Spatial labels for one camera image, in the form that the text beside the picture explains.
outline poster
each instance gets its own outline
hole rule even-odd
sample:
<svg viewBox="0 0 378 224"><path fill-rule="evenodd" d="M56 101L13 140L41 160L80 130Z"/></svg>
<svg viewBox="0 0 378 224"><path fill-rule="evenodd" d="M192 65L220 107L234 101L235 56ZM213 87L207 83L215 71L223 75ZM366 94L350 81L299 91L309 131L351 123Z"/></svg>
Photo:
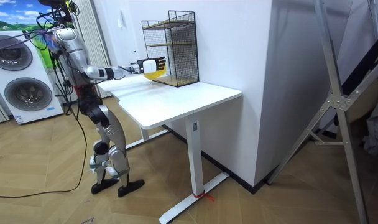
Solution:
<svg viewBox="0 0 378 224"><path fill-rule="evenodd" d="M39 12L50 11L50 6L41 5L38 0L0 0L0 31L39 29L40 27L36 23ZM51 26L45 19L40 19L39 22L42 26ZM45 48L41 41L35 40L34 43L41 49ZM39 50L39 54L41 54L46 67L52 68L48 49Z"/></svg>

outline yellow object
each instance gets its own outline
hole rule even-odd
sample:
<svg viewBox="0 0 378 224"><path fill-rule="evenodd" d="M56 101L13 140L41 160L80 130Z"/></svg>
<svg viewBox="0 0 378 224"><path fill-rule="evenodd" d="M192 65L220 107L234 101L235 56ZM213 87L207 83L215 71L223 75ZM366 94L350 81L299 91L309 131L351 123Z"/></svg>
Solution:
<svg viewBox="0 0 378 224"><path fill-rule="evenodd" d="M152 72L152 73L144 73L144 76L145 76L147 79L153 80L153 79L155 79L155 78L158 78L158 77L164 75L164 73L165 73L165 66L164 66L164 69L163 69L163 70L159 70L159 71Z"/></svg>

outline white appliance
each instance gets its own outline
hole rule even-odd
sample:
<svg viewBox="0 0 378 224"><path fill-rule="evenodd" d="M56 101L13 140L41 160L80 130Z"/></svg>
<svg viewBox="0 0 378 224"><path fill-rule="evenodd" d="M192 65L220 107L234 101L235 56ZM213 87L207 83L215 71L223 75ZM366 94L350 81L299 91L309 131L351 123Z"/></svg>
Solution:
<svg viewBox="0 0 378 224"><path fill-rule="evenodd" d="M0 93L19 124L62 114L37 49L21 31L0 31Z"/></svg>

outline floor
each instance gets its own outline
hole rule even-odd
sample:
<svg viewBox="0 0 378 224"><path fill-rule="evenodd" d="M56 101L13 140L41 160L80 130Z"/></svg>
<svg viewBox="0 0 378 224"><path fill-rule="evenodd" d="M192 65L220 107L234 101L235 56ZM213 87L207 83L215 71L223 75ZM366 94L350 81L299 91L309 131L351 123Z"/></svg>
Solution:
<svg viewBox="0 0 378 224"><path fill-rule="evenodd" d="M118 108L116 113L127 143L141 138L137 125ZM95 175L88 170L92 142L98 134L86 117L80 121L89 147L81 185L64 194L0 199L1 223L158 223L159 216L191 193L186 145L166 134L128 152L132 179L145 179L140 190L123 198L118 185L90 194ZM161 128L151 131L156 133ZM74 187L83 162L84 142L72 116L57 116L19 126L0 124L0 195L32 194ZM362 185L371 216L378 224L378 157L357 149ZM203 160L204 180L220 171ZM200 199L173 223L308 224L358 223L344 151L340 146L308 143L278 176L273 186L250 194L233 179L211 191L215 198Z"/></svg>

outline black shoe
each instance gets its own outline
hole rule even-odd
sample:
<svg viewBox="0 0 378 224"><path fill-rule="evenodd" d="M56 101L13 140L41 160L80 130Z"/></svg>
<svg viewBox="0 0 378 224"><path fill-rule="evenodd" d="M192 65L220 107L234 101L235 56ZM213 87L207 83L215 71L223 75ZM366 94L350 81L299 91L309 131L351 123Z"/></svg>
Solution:
<svg viewBox="0 0 378 224"><path fill-rule="evenodd" d="M119 180L117 180L117 179L104 179L104 180L102 180L101 184L92 185L91 193L97 194L97 193L101 192L102 190L113 186L117 182L119 182Z"/></svg>
<svg viewBox="0 0 378 224"><path fill-rule="evenodd" d="M137 181L132 181L128 182L127 187L120 187L117 190L117 196L123 197L128 193L131 193L139 188L141 188L145 184L144 180L137 180Z"/></svg>

